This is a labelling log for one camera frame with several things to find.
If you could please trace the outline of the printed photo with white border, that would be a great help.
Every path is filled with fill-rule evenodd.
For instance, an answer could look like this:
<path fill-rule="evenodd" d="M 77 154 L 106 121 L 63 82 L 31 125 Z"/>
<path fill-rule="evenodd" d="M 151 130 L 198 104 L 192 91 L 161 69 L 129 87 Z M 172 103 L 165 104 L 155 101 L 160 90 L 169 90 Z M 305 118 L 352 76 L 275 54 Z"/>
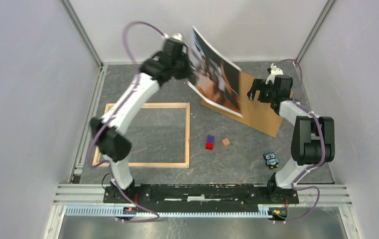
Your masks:
<path fill-rule="evenodd" d="M 195 26 L 189 60 L 193 75 L 188 85 L 208 104 L 242 117 L 240 67 L 213 47 Z"/>

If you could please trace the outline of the light wooden picture frame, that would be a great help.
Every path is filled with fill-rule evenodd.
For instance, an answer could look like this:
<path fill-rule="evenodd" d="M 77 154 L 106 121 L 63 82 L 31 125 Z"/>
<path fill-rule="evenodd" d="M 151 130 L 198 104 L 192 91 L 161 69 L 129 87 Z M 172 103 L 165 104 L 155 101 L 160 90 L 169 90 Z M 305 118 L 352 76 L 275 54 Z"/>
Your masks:
<path fill-rule="evenodd" d="M 190 103 L 145 103 L 143 109 L 185 109 L 184 162 L 130 162 L 130 167 L 189 168 L 190 167 Z"/>

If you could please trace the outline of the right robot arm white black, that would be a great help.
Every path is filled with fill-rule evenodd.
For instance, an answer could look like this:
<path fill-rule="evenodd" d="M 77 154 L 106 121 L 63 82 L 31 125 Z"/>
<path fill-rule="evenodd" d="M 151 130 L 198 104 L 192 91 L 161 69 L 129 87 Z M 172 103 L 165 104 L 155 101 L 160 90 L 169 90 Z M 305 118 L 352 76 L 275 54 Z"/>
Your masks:
<path fill-rule="evenodd" d="M 247 97 L 269 103 L 275 113 L 289 121 L 294 129 L 291 158 L 267 183 L 266 198 L 279 203 L 286 191 L 297 190 L 297 183 L 309 172 L 333 161 L 335 157 L 335 123 L 332 117 L 319 116 L 292 98 L 293 79 L 276 75 L 273 80 L 254 79 Z"/>

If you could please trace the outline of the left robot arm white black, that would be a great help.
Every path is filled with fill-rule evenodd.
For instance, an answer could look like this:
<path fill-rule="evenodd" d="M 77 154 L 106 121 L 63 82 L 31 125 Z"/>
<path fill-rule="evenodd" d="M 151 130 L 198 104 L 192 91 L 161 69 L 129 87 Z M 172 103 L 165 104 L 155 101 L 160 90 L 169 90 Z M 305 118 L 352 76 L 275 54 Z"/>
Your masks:
<path fill-rule="evenodd" d="M 105 156 L 117 187 L 115 196 L 123 203 L 134 198 L 134 179 L 127 155 L 132 143 L 125 133 L 141 107 L 171 79 L 182 80 L 192 74 L 188 47 L 178 33 L 166 37 L 161 50 L 146 59 L 137 69 L 133 80 L 114 106 L 101 117 L 90 119 L 93 141 Z"/>

